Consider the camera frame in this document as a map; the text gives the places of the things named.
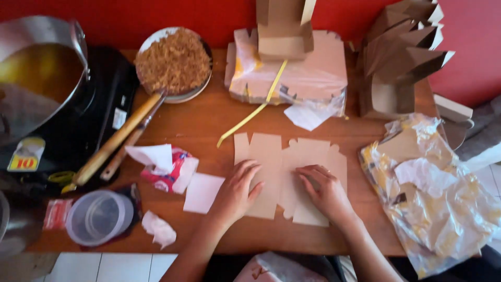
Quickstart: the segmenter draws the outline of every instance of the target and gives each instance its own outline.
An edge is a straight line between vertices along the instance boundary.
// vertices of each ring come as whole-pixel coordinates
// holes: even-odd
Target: number 10 sticker
[[[19,142],[12,155],[7,171],[34,172],[37,171],[40,158],[45,149],[45,141],[39,137],[28,137]]]

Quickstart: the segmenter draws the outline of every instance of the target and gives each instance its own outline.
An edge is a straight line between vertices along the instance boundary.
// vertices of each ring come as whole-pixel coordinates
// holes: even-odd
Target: white tile floor
[[[158,282],[177,254],[61,253],[52,272],[32,282]]]

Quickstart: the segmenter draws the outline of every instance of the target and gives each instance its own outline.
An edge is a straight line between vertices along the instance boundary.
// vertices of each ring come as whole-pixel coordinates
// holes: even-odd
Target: wooden table
[[[136,51],[123,51],[133,60]],[[216,143],[228,129],[250,114],[257,106],[241,103],[230,98],[224,87],[226,50],[214,50],[212,79],[204,92],[183,104],[166,104],[160,107],[155,118],[138,141],[138,146],[173,144],[200,159],[198,172],[225,176],[233,167],[233,139],[226,139],[219,149]],[[348,76],[354,77],[354,58],[347,55]],[[382,120],[358,117],[358,93],[350,79],[346,115],[330,118],[313,132],[295,125],[283,114],[288,105],[268,106],[238,132],[262,132],[282,136],[283,147],[288,140],[298,137],[329,140],[338,144],[340,152],[348,159],[348,197],[356,213],[364,221],[372,238],[384,255],[405,255],[394,228],[384,214],[381,204],[367,181],[357,152],[360,148],[383,138]],[[144,103],[147,94],[139,89],[134,108]],[[431,88],[427,79],[416,87],[416,108],[429,116],[437,116]],[[178,253],[188,242],[192,232],[203,215],[183,212],[184,196],[167,194],[155,189],[139,177],[143,166],[129,157],[121,167],[119,179],[114,185],[138,182],[143,211],[151,210],[171,224],[177,232],[176,242],[161,252]],[[131,235],[120,241],[98,247],[96,252],[146,252],[158,253],[160,246],[151,243],[153,237],[146,234],[137,224]],[[244,217],[236,222],[223,236],[216,253],[255,253],[266,250],[280,250],[311,254],[345,254],[345,243],[335,230],[328,228],[293,224],[282,216],[277,207],[275,220]],[[80,251],[65,230],[43,232],[41,238],[28,251],[61,252]]]

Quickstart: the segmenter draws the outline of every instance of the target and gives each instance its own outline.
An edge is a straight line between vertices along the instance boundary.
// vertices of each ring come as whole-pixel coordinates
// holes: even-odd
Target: plate
[[[141,45],[141,48],[139,48],[139,53],[142,53],[142,52],[146,51],[148,48],[150,48],[150,46],[153,42],[159,42],[161,38],[166,38],[169,35],[174,34],[179,28],[180,27],[170,27],[170,28],[164,28],[164,29],[161,29],[161,30],[155,32],[150,37],[148,37],[148,39],[146,39],[146,41],[143,42],[143,45]],[[179,104],[179,103],[186,102],[186,101],[189,101],[189,100],[197,97],[198,94],[200,94],[206,88],[206,86],[209,84],[210,78],[212,77],[212,51],[210,50],[209,45],[202,39],[202,37],[200,37],[200,35],[198,33],[194,32],[193,30],[187,29],[187,28],[185,28],[185,29],[187,31],[193,32],[194,34],[196,34],[200,38],[200,41],[202,42],[203,48],[210,59],[210,61],[209,61],[210,73],[209,73],[209,77],[207,77],[207,79],[204,81],[204,83],[202,83],[201,86],[191,90],[187,94],[178,95],[178,96],[167,96],[164,100],[164,103],[167,103],[167,104]],[[151,95],[152,91],[150,89],[147,89],[147,87],[145,87],[144,85],[143,85],[143,87],[146,90],[146,93]]]

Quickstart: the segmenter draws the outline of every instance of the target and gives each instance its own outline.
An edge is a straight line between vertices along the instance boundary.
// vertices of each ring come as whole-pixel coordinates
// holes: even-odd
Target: stove label
[[[127,112],[119,108],[115,108],[115,115],[113,116],[113,128],[119,130],[125,123]]]
[[[45,149],[45,141],[39,137],[24,138],[19,142],[12,155],[7,171],[34,172],[37,171],[40,159]]]

